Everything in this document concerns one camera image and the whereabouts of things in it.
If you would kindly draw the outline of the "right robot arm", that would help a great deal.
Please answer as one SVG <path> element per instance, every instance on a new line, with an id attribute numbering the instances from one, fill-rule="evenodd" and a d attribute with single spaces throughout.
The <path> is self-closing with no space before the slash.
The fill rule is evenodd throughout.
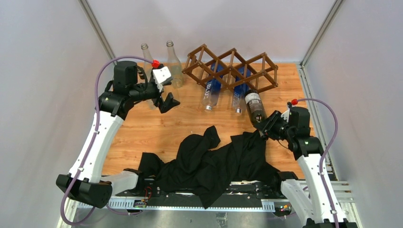
<path id="1" fill-rule="evenodd" d="M 293 152 L 305 180 L 309 194 L 306 195 L 294 173 L 281 171 L 279 180 L 271 185 L 277 198 L 286 197 L 298 215 L 304 228 L 356 228 L 343 212 L 328 177 L 325 154 L 317 137 L 310 134 L 310 113 L 303 107 L 289 108 L 288 119 L 274 111 L 267 116 L 259 108 L 249 114 L 252 125 L 263 139 L 286 140 Z"/>

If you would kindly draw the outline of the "blue labelled clear bottle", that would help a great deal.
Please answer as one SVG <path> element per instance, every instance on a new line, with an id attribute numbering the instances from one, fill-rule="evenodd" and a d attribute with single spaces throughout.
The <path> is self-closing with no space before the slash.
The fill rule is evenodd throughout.
<path id="1" fill-rule="evenodd" d="M 202 104 L 206 112 L 210 112 L 217 105 L 221 90 L 221 82 L 213 77 L 206 84 Z"/>

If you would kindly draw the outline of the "dark green wine bottle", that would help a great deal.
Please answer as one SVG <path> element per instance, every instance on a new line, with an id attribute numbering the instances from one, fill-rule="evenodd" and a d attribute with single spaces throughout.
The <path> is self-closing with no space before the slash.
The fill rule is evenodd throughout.
<path id="1" fill-rule="evenodd" d="M 249 115 L 249 120 L 254 127 L 255 123 L 259 123 L 267 118 L 264 105 L 257 90 L 248 90 L 244 96 L 246 108 Z"/>

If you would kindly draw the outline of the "small clear black-capped bottle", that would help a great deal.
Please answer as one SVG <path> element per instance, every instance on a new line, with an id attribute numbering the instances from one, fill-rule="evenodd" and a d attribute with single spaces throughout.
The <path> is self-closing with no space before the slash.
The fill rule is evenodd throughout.
<path id="1" fill-rule="evenodd" d="M 156 109 L 156 108 L 157 108 L 157 106 L 155 105 L 155 103 L 154 103 L 154 100 L 153 100 L 153 99 L 149 99 L 149 100 L 147 100 L 147 104 L 148 104 L 148 106 L 149 106 L 149 108 L 150 108 L 151 110 L 154 110 L 154 109 Z"/>

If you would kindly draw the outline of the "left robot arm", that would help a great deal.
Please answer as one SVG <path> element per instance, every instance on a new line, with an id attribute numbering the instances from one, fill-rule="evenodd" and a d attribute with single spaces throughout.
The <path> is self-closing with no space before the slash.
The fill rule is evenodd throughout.
<path id="1" fill-rule="evenodd" d="M 56 179 L 56 185 L 71 200 L 101 209 L 120 192 L 128 190 L 134 196 L 145 192 L 139 171 L 127 168 L 103 177 L 102 169 L 118 129 L 136 104 L 151 100 L 162 114 L 180 104 L 172 93 L 162 96 L 164 86 L 173 80 L 169 68 L 156 60 L 151 65 L 149 75 L 134 61 L 120 61 L 114 66 L 113 80 L 97 99 L 91 131 L 80 155 L 68 174 Z"/>

